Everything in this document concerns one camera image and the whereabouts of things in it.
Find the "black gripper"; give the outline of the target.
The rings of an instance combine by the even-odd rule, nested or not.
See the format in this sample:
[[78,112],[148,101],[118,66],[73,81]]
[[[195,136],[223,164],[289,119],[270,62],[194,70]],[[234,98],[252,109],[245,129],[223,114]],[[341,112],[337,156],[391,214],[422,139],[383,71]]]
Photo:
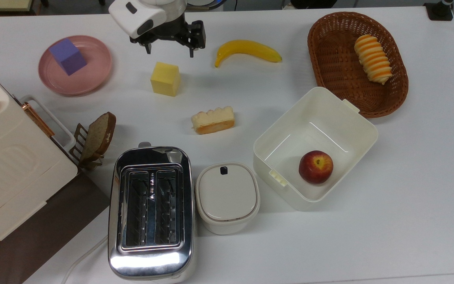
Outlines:
[[157,40],[176,41],[189,48],[191,58],[197,49],[206,47],[206,35],[203,21],[194,21],[191,24],[185,21],[184,16],[179,16],[171,22],[153,27],[140,36],[131,36],[132,43],[145,47],[147,54],[151,54],[152,43]]

